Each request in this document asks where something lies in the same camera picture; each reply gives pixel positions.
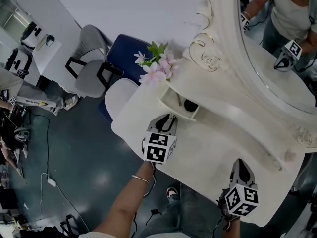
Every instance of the gray t-shirt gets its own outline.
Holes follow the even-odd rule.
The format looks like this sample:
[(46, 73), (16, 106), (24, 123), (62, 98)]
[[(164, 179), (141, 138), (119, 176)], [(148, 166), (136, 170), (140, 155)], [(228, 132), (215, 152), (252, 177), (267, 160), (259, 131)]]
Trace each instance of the gray t-shirt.
[(0, 94), (2, 90), (9, 90), (9, 100), (16, 98), (23, 84), (23, 79), (0, 66)]
[[(85, 235), (79, 236), (79, 238), (116, 238), (111, 235), (106, 235), (99, 232), (89, 232)], [(151, 235), (149, 238), (189, 238), (187, 235), (183, 233), (165, 233), (165, 234), (156, 234)]]
[(309, 21), (308, 6), (300, 7), (291, 0), (274, 0), (275, 7), (271, 18), (278, 32), (289, 40), (302, 41), (306, 39), (309, 29), (317, 33), (315, 24)]

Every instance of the jeans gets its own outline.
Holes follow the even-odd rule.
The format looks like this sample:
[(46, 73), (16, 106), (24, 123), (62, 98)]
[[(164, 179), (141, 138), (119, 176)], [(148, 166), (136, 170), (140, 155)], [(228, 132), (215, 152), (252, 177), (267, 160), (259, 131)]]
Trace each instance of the jeans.
[[(278, 58), (280, 49), (289, 41), (290, 40), (288, 40), (287, 38), (285, 38), (278, 32), (278, 30), (273, 25), (272, 20), (270, 19), (268, 23), (266, 24), (266, 27), (264, 30), (262, 47), (266, 49), (267, 51), (269, 51), (276, 58)], [(315, 52), (312, 52), (304, 56), (301, 56), (300, 59), (296, 62), (295, 68), (293, 68), (293, 71), (302, 80), (304, 80), (307, 76), (316, 74), (316, 72), (314, 72), (313, 67), (310, 67), (303, 72), (299, 72), (300, 69), (305, 68), (308, 65), (310, 60), (314, 59), (315, 54), (316, 54)]]
[(211, 237), (207, 220), (199, 209), (196, 192), (183, 184), (181, 184), (181, 196), (172, 195), (166, 211), (152, 219), (139, 238), (175, 232), (182, 232), (192, 238)]

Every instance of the power adapter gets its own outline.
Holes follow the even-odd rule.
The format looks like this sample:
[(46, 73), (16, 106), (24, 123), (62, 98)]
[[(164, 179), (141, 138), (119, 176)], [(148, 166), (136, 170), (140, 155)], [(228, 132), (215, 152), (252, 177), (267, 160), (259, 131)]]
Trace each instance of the power adapter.
[(49, 183), (50, 185), (52, 185), (53, 187), (56, 187), (56, 181), (54, 181), (53, 179), (51, 179), (51, 178), (49, 178), (49, 177), (48, 177), (48, 183)]

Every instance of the chair back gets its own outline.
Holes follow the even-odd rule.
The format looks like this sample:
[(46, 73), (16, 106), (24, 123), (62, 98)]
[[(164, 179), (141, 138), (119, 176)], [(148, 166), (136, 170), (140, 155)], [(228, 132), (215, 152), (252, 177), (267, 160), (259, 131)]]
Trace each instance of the chair back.
[(134, 54), (140, 51), (146, 58), (152, 58), (153, 54), (147, 48), (149, 45), (147, 42), (120, 34), (109, 50), (106, 60), (115, 68), (123, 71), (124, 78), (128, 78), (140, 85), (140, 75), (144, 75), (146, 72), (135, 63), (137, 57)]
[(91, 50), (96, 49), (104, 50), (104, 62), (106, 55), (109, 51), (107, 39), (100, 33), (97, 27), (93, 25), (84, 26), (80, 31), (80, 38), (77, 48), (75, 49), (72, 57), (80, 60), (80, 58)]

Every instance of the blue chair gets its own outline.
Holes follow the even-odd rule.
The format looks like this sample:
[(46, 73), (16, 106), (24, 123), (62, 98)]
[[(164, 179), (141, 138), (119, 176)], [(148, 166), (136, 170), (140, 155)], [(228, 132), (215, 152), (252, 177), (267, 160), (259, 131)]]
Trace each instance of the blue chair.
[(140, 51), (145, 57), (151, 58), (153, 54), (147, 48), (149, 45), (147, 42), (120, 34), (109, 50), (106, 60), (114, 68), (123, 71), (122, 78), (109, 88), (105, 100), (98, 105), (99, 112), (110, 123), (141, 84), (140, 75), (146, 73), (135, 63), (137, 57), (134, 54)]

